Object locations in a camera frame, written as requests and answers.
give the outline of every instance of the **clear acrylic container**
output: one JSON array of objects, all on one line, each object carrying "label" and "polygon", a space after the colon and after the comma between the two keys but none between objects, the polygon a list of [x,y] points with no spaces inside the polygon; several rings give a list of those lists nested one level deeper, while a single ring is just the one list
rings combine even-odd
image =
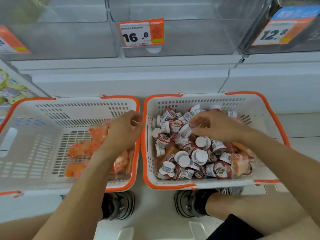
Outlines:
[{"label": "clear acrylic container", "polygon": [[117,57],[105,0],[0,0],[5,25],[30,54],[8,61]]},{"label": "clear acrylic container", "polygon": [[[125,56],[232,54],[271,0],[108,0]],[[117,22],[164,18],[164,45],[126,48]]]},{"label": "clear acrylic container", "polygon": [[273,15],[283,7],[320,5],[320,0],[273,0],[252,24],[239,50],[246,55],[284,52],[307,52],[320,50],[320,16],[294,37],[288,44],[252,45]]}]

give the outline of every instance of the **basket grip opening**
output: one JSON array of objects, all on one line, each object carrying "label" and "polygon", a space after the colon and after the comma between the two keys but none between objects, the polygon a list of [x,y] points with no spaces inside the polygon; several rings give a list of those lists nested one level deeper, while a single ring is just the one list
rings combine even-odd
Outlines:
[{"label": "basket grip opening", "polygon": [[9,128],[0,145],[0,151],[3,151],[3,153],[0,153],[0,157],[5,157],[8,154],[8,151],[11,148],[17,133],[18,130],[16,128]]}]

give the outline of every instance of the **shoe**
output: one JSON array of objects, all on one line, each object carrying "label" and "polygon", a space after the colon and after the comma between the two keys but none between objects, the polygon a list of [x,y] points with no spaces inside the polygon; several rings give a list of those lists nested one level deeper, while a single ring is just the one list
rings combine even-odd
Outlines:
[{"label": "shoe", "polygon": [[205,214],[195,207],[196,198],[204,197],[205,194],[222,193],[224,195],[240,195],[243,187],[228,187],[201,190],[178,190],[174,195],[174,205],[179,215],[186,218],[202,217]]},{"label": "shoe", "polygon": [[124,220],[134,211],[135,198],[130,191],[105,193],[102,201],[104,220]]}]

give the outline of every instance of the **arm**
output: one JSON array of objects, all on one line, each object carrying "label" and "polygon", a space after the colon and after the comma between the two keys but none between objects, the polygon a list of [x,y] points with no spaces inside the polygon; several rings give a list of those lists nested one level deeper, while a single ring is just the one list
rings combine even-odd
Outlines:
[{"label": "arm", "polygon": [[320,191],[317,190],[320,189],[320,177],[318,177],[320,163],[318,161],[222,113],[202,112],[190,120],[190,123],[196,127],[193,128],[193,133],[196,135],[209,136],[224,142],[239,142],[250,148],[320,226]]},{"label": "arm", "polygon": [[129,111],[112,122],[103,145],[92,155],[66,198],[34,237],[34,240],[93,239],[102,219],[101,204],[109,172],[116,158],[139,138],[144,126],[141,115]]}]

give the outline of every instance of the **tiled floor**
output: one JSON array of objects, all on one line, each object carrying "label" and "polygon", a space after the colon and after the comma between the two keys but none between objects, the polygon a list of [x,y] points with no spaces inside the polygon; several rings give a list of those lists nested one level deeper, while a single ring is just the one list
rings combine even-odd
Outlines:
[{"label": "tiled floor", "polygon": [[[291,147],[320,161],[320,126],[318,126],[320,114],[280,115],[279,118],[290,137]],[[175,192],[153,190],[144,184],[141,158],[138,177],[131,190],[136,195],[136,208],[132,217],[124,221],[100,222],[95,235],[96,240],[116,240],[119,231],[130,226],[134,227],[134,238],[141,240],[192,238],[189,219],[180,217],[174,209]],[[280,185],[278,190],[286,189]],[[247,186],[244,193],[264,194],[265,188]],[[0,197],[0,222],[45,214],[53,211],[60,202],[59,196],[23,196],[16,199],[3,196]],[[220,220],[212,217],[193,218],[192,221],[202,222],[207,236],[221,223]]]}]

